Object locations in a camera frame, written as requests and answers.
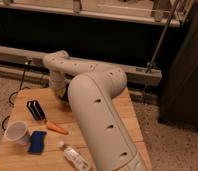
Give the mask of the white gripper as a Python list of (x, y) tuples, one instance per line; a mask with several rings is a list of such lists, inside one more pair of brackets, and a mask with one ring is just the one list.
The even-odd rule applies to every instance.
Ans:
[(51, 71), (49, 78), (49, 87), (54, 91), (57, 97), (62, 98), (66, 92), (66, 77), (64, 73)]

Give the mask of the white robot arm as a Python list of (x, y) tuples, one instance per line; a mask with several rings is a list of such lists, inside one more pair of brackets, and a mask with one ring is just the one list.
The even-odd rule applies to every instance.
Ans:
[(112, 102), (127, 86), (123, 69), (73, 60), (65, 51), (45, 55), (43, 64), (50, 88), (68, 96), (97, 171), (148, 171)]

